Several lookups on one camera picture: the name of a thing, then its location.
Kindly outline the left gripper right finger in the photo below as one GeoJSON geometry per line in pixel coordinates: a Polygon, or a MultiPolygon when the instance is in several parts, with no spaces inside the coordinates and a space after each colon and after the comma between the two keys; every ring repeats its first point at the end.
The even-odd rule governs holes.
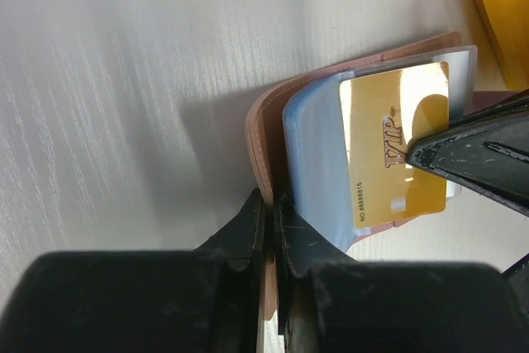
{"type": "Polygon", "coordinates": [[[528,304],[479,263],[359,262],[274,203],[278,329],[288,352],[525,352],[528,304]]]}

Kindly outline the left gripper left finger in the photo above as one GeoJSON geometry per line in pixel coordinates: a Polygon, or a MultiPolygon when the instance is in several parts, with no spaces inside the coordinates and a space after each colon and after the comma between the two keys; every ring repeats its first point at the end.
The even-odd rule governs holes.
{"type": "Polygon", "coordinates": [[[265,202],[258,190],[193,250],[57,251],[7,304],[10,352],[260,352],[265,202]]]}

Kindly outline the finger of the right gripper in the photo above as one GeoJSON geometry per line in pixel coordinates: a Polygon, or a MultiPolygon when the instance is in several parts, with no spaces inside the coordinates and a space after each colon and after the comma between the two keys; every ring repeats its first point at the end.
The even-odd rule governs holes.
{"type": "Polygon", "coordinates": [[[416,140],[406,161],[528,215],[528,91],[416,140]]]}

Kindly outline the gold credit card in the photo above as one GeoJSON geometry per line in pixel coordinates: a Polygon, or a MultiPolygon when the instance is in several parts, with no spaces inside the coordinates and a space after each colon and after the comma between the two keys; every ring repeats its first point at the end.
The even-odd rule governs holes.
{"type": "Polygon", "coordinates": [[[446,207],[446,180],[407,163],[410,145],[449,124],[449,66],[433,62],[339,86],[357,228],[446,207]]]}

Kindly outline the yellow plastic bin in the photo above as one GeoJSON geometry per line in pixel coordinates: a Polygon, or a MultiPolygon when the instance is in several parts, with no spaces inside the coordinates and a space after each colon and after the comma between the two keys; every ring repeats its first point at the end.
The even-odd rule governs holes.
{"type": "Polygon", "coordinates": [[[509,90],[528,88],[528,0],[474,0],[509,90]]]}

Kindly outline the tan leather card holder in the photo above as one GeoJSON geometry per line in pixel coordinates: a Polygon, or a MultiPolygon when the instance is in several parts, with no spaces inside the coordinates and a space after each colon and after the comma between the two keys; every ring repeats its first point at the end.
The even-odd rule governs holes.
{"type": "Polygon", "coordinates": [[[470,105],[477,68],[477,48],[462,45],[460,39],[453,31],[347,60],[286,80],[262,94],[247,115],[245,130],[266,203],[289,193],[298,214],[345,254],[356,242],[414,219],[355,226],[339,86],[355,77],[446,62],[450,124],[470,105]]]}

